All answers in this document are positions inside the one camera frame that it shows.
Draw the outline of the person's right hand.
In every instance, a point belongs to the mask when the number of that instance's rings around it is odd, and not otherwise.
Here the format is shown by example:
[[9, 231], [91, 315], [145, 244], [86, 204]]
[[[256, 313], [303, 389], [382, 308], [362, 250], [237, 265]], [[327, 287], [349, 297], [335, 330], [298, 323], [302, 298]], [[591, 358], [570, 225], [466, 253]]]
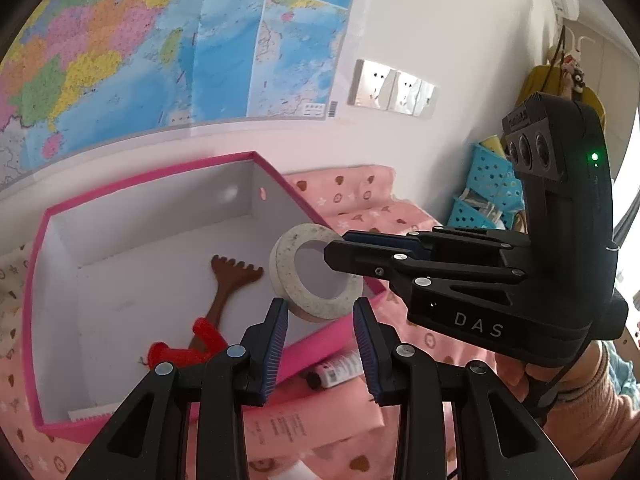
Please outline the person's right hand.
[[527, 364], [502, 354], [496, 354], [495, 358], [497, 375], [519, 401], [523, 401], [527, 396], [530, 378], [541, 382], [550, 382], [559, 371], [558, 368], [545, 368], [535, 364]]

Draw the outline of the right forearm pink sleeve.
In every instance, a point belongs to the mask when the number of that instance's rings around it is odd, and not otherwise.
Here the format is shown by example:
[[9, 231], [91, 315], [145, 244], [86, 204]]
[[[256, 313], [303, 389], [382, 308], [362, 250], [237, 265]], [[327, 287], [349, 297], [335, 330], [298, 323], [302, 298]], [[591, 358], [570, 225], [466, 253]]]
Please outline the right forearm pink sleeve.
[[639, 437], [639, 411], [615, 391], [608, 349], [586, 378], [559, 393], [544, 432], [579, 479], [611, 479]]

